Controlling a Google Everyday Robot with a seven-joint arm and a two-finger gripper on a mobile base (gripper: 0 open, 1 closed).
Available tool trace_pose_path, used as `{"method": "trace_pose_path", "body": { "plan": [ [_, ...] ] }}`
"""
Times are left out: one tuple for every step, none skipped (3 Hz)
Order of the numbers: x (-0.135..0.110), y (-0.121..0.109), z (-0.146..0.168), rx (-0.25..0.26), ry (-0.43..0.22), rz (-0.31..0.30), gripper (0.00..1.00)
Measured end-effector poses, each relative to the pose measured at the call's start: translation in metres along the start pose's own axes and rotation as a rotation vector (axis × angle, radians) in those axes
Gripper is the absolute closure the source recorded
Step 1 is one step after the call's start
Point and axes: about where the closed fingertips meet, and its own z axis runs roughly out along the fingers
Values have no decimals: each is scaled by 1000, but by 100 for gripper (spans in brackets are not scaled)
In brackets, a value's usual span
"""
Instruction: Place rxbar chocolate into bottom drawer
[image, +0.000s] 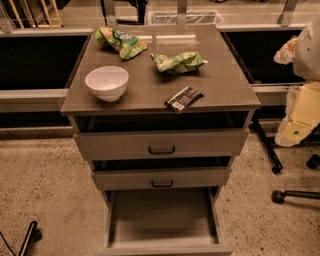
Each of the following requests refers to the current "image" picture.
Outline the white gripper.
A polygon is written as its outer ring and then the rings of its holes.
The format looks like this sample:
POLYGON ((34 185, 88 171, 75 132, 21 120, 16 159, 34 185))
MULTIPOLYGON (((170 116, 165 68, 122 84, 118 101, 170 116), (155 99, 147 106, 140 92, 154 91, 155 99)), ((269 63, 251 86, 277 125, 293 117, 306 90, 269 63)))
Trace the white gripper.
MULTIPOLYGON (((296 38, 287 41, 274 55, 278 64, 287 65, 294 61, 296 38)), ((296 99, 290 115, 280 123, 275 142, 281 147, 298 145, 309 136, 320 123, 320 82, 310 82, 296 92, 296 99)))

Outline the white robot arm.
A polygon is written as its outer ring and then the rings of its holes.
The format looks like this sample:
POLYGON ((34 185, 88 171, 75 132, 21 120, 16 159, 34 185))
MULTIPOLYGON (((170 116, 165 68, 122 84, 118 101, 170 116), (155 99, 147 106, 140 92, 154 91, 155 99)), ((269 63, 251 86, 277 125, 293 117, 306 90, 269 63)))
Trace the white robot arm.
POLYGON ((284 65, 292 63, 294 73, 305 80, 302 86, 288 90, 286 115, 275 136, 277 145, 292 147, 320 124, 320 13, 298 37, 287 41, 273 60, 284 65))

